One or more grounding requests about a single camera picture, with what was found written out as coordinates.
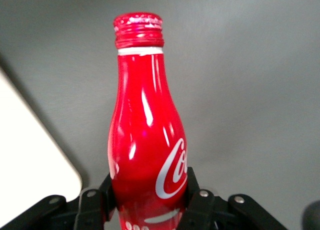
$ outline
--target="black object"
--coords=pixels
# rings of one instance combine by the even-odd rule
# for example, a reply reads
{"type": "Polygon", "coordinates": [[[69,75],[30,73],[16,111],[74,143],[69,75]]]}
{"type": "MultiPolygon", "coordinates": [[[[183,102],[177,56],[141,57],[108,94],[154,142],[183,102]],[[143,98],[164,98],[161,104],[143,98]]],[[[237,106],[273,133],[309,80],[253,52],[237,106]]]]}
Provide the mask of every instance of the black object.
{"type": "MultiPolygon", "coordinates": [[[[188,207],[176,230],[286,230],[251,197],[236,194],[224,201],[209,190],[199,188],[191,167],[188,167],[187,175],[185,196],[188,207]]],[[[66,202],[59,195],[42,199],[0,230],[109,229],[108,221],[115,208],[115,196],[108,175],[99,189],[87,190],[71,202],[66,202]]]]}
{"type": "Polygon", "coordinates": [[[302,216],[303,229],[320,229],[320,201],[306,207],[302,216]]]}

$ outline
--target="metal screw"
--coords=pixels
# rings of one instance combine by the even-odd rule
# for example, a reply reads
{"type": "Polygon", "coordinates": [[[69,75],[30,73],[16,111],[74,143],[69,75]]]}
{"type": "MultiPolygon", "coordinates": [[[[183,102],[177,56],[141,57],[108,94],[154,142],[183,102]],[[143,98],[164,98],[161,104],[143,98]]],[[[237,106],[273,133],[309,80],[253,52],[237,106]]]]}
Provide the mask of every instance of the metal screw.
{"type": "Polygon", "coordinates": [[[237,203],[244,203],[244,202],[245,202],[244,198],[241,197],[241,196],[236,196],[236,197],[234,198],[234,200],[235,200],[237,203]]]}
{"type": "Polygon", "coordinates": [[[201,190],[201,191],[199,192],[199,194],[200,194],[200,196],[203,196],[203,197],[209,196],[209,193],[208,193],[206,190],[201,190]]]}
{"type": "Polygon", "coordinates": [[[52,199],[49,201],[49,204],[54,204],[54,203],[58,202],[59,200],[60,200],[60,198],[56,196],[56,197],[52,198],[52,199]]]}
{"type": "Polygon", "coordinates": [[[92,191],[89,191],[87,194],[86,194],[86,196],[87,197],[92,197],[92,196],[94,196],[96,194],[96,191],[95,190],[92,190],[92,191]]]}

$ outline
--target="red aluminum bottle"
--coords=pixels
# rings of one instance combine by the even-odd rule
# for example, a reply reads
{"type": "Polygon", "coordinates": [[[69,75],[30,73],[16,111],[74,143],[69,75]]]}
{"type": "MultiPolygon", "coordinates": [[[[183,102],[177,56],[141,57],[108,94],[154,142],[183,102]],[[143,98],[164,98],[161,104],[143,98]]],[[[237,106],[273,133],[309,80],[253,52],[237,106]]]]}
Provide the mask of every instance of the red aluminum bottle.
{"type": "Polygon", "coordinates": [[[162,19],[129,13],[114,20],[118,93],[108,161],[122,230],[173,230],[186,208],[187,142],[171,98],[162,19]]]}

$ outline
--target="gray background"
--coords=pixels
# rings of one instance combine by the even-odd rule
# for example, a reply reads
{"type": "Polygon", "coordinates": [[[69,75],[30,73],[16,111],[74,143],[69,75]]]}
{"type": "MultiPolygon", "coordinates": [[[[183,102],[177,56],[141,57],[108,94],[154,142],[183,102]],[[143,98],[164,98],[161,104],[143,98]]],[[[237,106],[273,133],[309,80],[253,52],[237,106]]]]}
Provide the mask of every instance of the gray background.
{"type": "Polygon", "coordinates": [[[1,62],[84,187],[109,172],[112,22],[132,11],[163,18],[167,79],[200,185],[224,199],[248,194],[300,229],[320,198],[320,0],[0,0],[1,62]]]}

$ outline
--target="white stripe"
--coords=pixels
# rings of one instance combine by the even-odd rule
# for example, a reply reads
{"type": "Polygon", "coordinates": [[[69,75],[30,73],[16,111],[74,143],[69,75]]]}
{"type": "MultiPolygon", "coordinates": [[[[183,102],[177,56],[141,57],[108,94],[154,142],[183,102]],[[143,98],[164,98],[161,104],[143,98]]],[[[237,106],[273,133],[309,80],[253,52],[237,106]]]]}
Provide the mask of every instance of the white stripe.
{"type": "Polygon", "coordinates": [[[175,215],[179,213],[180,209],[175,209],[173,211],[167,212],[163,215],[160,216],[155,216],[155,217],[150,217],[144,220],[146,223],[159,223],[159,222],[164,222],[167,221],[171,218],[173,218],[175,215]]]}
{"type": "Polygon", "coordinates": [[[127,55],[154,55],[154,54],[163,54],[161,47],[129,47],[118,49],[119,56],[127,56],[127,55]]]}

